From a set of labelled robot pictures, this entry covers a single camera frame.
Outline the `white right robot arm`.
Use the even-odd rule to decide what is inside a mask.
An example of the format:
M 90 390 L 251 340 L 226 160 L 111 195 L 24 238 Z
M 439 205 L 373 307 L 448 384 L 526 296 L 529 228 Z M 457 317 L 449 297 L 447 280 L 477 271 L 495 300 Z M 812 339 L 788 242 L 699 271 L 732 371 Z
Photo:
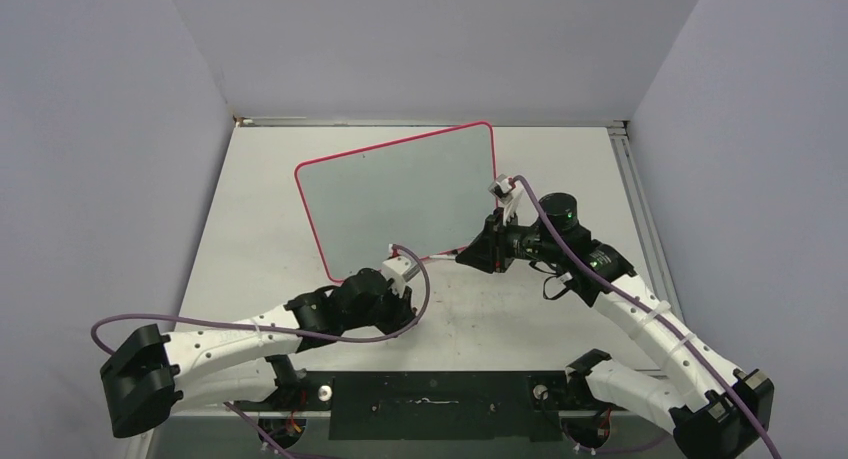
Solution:
M 573 196 L 543 196 L 531 225 L 518 224 L 512 204 L 502 200 L 457 263 L 490 274 L 516 260 L 547 266 L 565 292 L 614 323 L 662 373 L 641 373 L 593 349 L 566 368 L 573 404 L 623 408 L 671 435 L 687 458 L 736 458 L 756 441 L 776 447 L 768 434 L 770 378 L 744 371 L 699 339 L 625 257 L 580 224 Z

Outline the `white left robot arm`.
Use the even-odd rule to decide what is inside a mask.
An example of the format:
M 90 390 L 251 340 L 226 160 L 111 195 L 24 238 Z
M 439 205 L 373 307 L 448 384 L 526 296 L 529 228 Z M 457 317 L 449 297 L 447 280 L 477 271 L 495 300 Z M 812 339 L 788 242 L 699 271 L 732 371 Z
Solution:
M 208 404 L 290 407 L 298 382 L 277 360 L 351 343 L 351 331 L 361 328 L 377 329 L 379 342 L 403 334 L 420 318 L 408 285 L 417 273 L 364 268 L 235 323 L 191 319 L 188 332 L 165 333 L 156 323 L 135 329 L 100 368 L 113 436 L 139 435 L 174 412 Z

